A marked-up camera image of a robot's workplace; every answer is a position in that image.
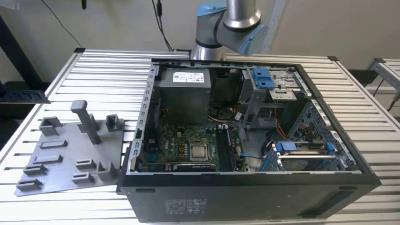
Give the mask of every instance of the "blue latch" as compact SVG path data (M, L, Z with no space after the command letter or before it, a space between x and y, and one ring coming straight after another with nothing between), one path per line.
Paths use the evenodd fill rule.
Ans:
M298 146L295 142L278 142L276 144L278 151L298 151Z
M268 69L254 68L252 77L255 78L255 82L259 89L275 89L276 86Z
M327 147L328 147L328 155L334 155L335 154L335 146L331 142L327 143Z

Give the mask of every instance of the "slotted aluminum surface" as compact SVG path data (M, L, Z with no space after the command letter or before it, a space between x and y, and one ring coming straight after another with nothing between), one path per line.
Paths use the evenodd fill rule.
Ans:
M18 132L0 151L0 221L11 224L138 224L135 212L115 186L16 197L15 184L40 136L44 116L76 121L70 112L72 100L86 99L95 118L118 114L126 122L124 148L134 138L143 87L151 58L188 58L186 52L123 52L87 50L74 54L47 96L51 105L35 106ZM327 57L228 54L230 61L299 63L303 65L371 164L383 185L327 220L272 221L268 224L400 224L400 133L399 124L386 113L340 63ZM266 224L267 221L247 221ZM218 222L198 224L243 224Z
M368 69L375 70L396 91L400 92L400 60L374 59Z

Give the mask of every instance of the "metal bracket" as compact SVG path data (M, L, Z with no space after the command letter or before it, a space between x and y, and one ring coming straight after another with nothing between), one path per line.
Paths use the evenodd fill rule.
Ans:
M291 90L270 90L274 101L296 101L298 98Z

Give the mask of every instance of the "regulatory label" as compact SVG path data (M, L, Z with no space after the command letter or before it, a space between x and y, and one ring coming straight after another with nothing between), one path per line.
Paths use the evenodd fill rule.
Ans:
M168 214L204 214L207 199L166 199Z
M175 72L172 82L204 83L204 74L203 73Z
M238 114L236 114L236 116L235 116L235 119L236 119L236 120L240 120L240 118L242 118L242 113L238 112Z

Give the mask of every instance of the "white wall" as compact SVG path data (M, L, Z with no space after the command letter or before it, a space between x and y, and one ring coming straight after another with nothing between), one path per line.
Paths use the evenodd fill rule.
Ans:
M174 48L191 49L195 44L196 10L203 1L162 1L164 31ZM80 0L46 2L86 48L167 50L151 0L90 0L86 10ZM258 1L266 22L271 4L271 0ZM51 81L78 44L40 0L20 0L20 10L0 7L0 15L38 73Z
M400 0L288 0L272 54L335 55L347 68L400 59Z

